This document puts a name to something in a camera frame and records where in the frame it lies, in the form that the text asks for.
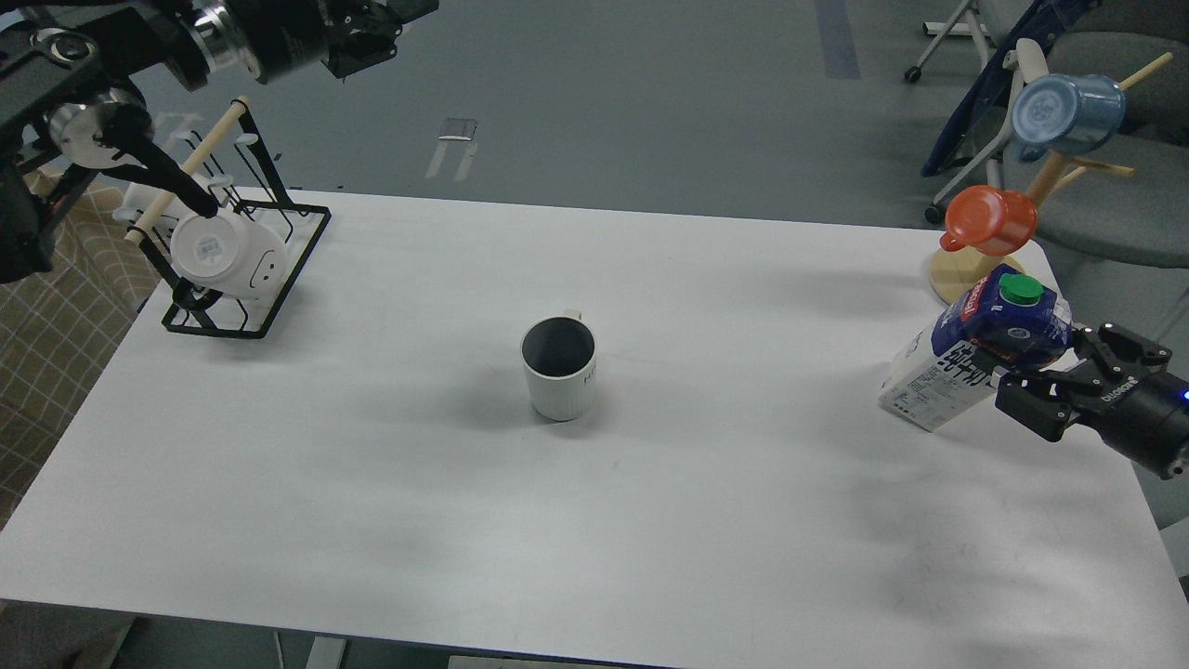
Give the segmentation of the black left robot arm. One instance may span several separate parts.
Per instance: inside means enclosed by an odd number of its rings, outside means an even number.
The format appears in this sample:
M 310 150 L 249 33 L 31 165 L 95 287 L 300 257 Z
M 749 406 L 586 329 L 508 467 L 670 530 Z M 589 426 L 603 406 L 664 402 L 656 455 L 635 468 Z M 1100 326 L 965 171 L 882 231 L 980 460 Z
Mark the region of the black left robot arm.
M 187 90 L 241 65 L 260 84 L 312 62 L 338 78 L 392 59 L 438 1 L 5 1 L 4 283 L 52 269 L 56 227 L 97 173 L 161 188 L 210 216 L 216 200 L 153 139 L 133 72 Z

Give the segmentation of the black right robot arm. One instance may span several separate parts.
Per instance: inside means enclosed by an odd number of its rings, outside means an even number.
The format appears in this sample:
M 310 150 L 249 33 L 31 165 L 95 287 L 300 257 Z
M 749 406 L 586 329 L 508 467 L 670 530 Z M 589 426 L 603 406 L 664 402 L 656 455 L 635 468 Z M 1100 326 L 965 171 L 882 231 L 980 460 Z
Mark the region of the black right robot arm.
M 1057 443 L 1084 425 L 1124 457 L 1164 481 L 1185 473 L 1185 380 L 1169 373 L 1170 348 L 1116 323 L 1074 326 L 1067 351 L 1075 361 L 1053 368 L 1057 351 L 1019 354 L 1002 340 L 973 339 L 973 364 L 1002 370 L 995 408 L 1028 431 Z

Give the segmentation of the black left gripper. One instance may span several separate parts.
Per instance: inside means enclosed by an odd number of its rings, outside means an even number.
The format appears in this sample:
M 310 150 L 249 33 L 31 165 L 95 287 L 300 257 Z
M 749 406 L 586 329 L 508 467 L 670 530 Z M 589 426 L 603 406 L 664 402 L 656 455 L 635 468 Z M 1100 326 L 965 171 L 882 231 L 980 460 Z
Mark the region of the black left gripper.
M 259 84 L 319 62 L 345 78 L 394 59 L 408 24 L 438 1 L 191 1 L 208 72 L 243 67 Z

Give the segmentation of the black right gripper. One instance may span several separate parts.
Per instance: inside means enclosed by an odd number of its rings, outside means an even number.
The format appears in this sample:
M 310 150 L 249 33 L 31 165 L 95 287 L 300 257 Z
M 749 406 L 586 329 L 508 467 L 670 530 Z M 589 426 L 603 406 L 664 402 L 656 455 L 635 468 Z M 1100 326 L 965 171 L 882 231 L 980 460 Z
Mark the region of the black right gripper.
M 1081 361 L 1067 370 L 1008 368 L 984 348 L 973 362 L 999 374 L 995 408 L 1050 443 L 1087 425 L 1160 479 L 1184 474 L 1188 403 L 1184 378 L 1164 372 L 1171 348 L 1108 322 L 1076 326 L 1072 349 Z

